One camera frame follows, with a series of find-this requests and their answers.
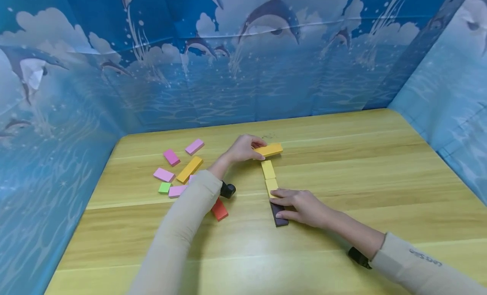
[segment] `wooden table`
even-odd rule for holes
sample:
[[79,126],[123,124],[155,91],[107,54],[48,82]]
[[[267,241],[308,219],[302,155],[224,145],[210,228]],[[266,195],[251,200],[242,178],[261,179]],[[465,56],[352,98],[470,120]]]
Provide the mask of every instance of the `wooden table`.
[[[280,187],[311,190],[487,285],[487,208],[400,115],[379,109],[122,138],[46,294],[124,294],[173,203],[157,193],[156,168],[179,172],[190,159],[184,148],[201,138],[204,169],[244,133],[282,142],[272,158]],[[182,161],[174,168],[162,156],[168,148]],[[323,231],[276,228],[258,161],[225,180],[237,187],[224,199],[230,215],[205,217],[181,294],[406,294],[351,262]]]

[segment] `toy block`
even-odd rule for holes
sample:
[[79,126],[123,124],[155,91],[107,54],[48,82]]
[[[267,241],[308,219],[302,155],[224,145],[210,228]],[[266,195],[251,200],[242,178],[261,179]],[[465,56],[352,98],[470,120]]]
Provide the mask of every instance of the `toy block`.
[[215,205],[211,208],[211,212],[215,215],[218,221],[221,221],[223,218],[228,216],[227,209],[223,202],[221,202],[220,198],[216,199]]
[[200,139],[197,139],[196,141],[192,142],[188,147],[186,147],[186,152],[190,156],[196,153],[196,151],[200,150],[204,146],[204,142]]
[[269,144],[264,147],[255,148],[254,150],[262,154],[264,157],[270,157],[283,152],[281,143]]
[[276,196],[271,195],[271,190],[276,190],[279,187],[277,186],[277,180],[276,179],[268,179],[265,181],[265,186],[267,187],[267,194],[269,195],[269,198],[278,198]]
[[157,168],[157,170],[154,173],[154,177],[156,177],[161,181],[169,182],[169,183],[171,183],[174,180],[174,176],[175,174],[162,168]]
[[289,224],[289,221],[287,219],[282,219],[282,218],[276,218],[276,214],[282,210],[284,210],[284,206],[282,205],[277,205],[274,203],[271,204],[271,210],[272,210],[272,217],[274,218],[274,223],[276,224],[276,227],[284,227],[285,225]]
[[169,189],[169,198],[177,198],[179,197],[183,191],[188,187],[187,185],[181,185],[181,186],[173,186]]
[[169,164],[174,167],[181,162],[173,150],[164,151],[164,157],[169,162]]
[[272,167],[272,162],[270,160],[262,161],[260,165],[262,166],[264,179],[268,180],[276,178],[276,174],[274,173],[274,168]]
[[171,183],[163,182],[161,186],[159,186],[159,193],[166,194],[169,193],[169,188],[171,187]]
[[200,166],[203,164],[203,160],[200,157],[193,157],[191,161],[184,167],[183,171],[181,171],[176,180],[179,182],[186,184],[188,182],[189,176],[192,175]]

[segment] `green block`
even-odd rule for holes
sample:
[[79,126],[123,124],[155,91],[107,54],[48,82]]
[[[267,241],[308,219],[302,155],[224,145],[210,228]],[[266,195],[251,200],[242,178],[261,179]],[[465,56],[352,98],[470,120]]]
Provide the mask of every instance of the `green block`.
[[159,186],[159,193],[160,194],[169,193],[169,187],[171,187],[171,183],[166,183],[166,182],[161,183],[161,186]]

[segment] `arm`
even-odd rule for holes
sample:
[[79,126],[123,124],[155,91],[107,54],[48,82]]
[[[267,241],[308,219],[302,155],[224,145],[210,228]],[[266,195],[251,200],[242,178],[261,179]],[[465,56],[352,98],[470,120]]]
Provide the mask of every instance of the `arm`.
[[348,241],[372,267],[415,295],[487,295],[487,289],[457,270],[433,259],[391,233],[383,234],[345,213],[333,210],[309,191],[278,189],[272,203],[294,206],[276,217],[330,230]]
[[262,156],[253,151],[266,143],[242,135],[208,170],[199,171],[164,217],[128,295],[176,295],[196,231],[220,195],[231,164]]

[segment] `fabric wall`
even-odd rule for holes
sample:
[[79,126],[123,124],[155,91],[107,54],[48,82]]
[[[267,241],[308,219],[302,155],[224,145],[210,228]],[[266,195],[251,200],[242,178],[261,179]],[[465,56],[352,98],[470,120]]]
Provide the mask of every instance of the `fabric wall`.
[[465,0],[391,105],[487,204],[487,0]]
[[42,294],[119,138],[385,107],[463,0],[0,0],[0,294]]

